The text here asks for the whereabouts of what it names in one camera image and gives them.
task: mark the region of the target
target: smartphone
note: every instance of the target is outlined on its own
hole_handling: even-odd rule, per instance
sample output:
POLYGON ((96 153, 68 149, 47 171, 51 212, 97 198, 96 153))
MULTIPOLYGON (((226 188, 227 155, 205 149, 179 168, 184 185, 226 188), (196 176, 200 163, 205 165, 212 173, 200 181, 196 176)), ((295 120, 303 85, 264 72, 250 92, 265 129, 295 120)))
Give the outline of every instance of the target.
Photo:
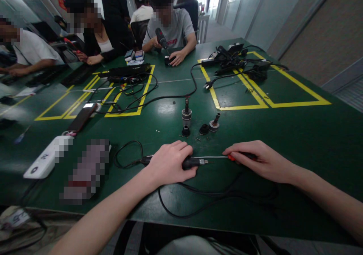
POLYGON ((87 119, 91 116, 91 114, 96 110, 97 104, 85 104, 83 109, 79 112, 77 117, 73 120, 73 122, 67 128, 67 131, 71 132, 80 132, 86 123, 87 119))

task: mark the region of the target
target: white sleeve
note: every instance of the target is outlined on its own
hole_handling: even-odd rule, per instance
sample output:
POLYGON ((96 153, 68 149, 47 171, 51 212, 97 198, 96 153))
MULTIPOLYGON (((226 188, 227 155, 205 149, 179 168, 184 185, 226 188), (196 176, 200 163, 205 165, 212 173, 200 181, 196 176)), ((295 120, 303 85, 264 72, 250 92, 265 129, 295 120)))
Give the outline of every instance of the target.
POLYGON ((133 23, 136 21, 136 11, 132 14, 130 23, 133 23))
POLYGON ((189 13, 186 11, 186 9, 182 9, 182 13, 184 15, 184 18, 183 18, 184 37, 185 37, 185 40, 187 40, 189 34, 194 33, 195 31, 194 31, 192 20, 190 19, 189 13))
POLYGON ((58 60, 58 57, 56 55, 58 53, 55 50, 53 50, 53 48, 50 45, 48 45, 38 35, 35 34, 33 37, 31 37, 30 42, 32 43, 34 50, 37 51, 41 60, 44 59, 58 60))
POLYGON ((26 61, 26 59, 23 57, 23 55, 19 52, 18 48, 14 48, 15 55, 17 58, 17 63, 22 65, 29 65, 29 63, 26 61))

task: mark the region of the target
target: forearm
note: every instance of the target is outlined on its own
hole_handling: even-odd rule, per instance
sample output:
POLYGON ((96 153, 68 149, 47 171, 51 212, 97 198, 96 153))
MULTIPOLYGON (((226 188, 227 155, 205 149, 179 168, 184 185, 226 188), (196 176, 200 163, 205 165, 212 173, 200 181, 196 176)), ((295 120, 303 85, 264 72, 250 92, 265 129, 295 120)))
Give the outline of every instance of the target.
POLYGON ((44 68, 53 66, 56 64, 55 60, 52 59, 44 59, 44 60, 40 60, 39 62, 37 62, 36 64, 29 66, 27 69, 29 71, 29 73, 32 72, 36 72, 36 71, 40 71, 44 68))
POLYGON ((144 169, 89 211, 55 245, 51 254, 98 254, 130 211, 156 189, 144 169))
POLYGON ((191 51, 193 51, 197 45, 197 39, 195 37, 195 33, 191 33, 188 38, 188 42, 186 46, 182 49, 185 55, 188 55, 191 51))
POLYGON ((363 246, 363 203, 304 169, 294 185, 331 215, 363 246))
POLYGON ((11 65, 8 68, 5 68, 7 71, 13 70, 13 69, 22 69, 22 68, 26 68, 29 67, 29 65, 24 65, 24 64, 20 64, 20 63, 16 63, 14 65, 11 65))
POLYGON ((151 39, 150 41, 148 41, 147 44, 143 45, 143 51, 145 53, 151 52, 152 47, 153 47, 153 44, 152 44, 152 39, 151 39))

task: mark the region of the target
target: black rubber part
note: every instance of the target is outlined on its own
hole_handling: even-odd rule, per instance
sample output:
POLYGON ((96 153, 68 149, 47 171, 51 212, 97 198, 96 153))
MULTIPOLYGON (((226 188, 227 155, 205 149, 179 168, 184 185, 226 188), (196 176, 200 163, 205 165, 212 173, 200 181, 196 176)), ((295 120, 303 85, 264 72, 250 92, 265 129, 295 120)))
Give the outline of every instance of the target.
POLYGON ((207 134, 207 133, 208 133, 208 131, 209 131, 209 128, 208 128, 208 125, 206 125, 206 124, 202 125, 202 127, 199 129, 199 132, 200 132, 200 134, 202 134, 202 135, 207 134))
POLYGON ((190 135, 190 129, 187 125, 183 127, 183 131, 181 132, 183 136, 188 137, 190 135))

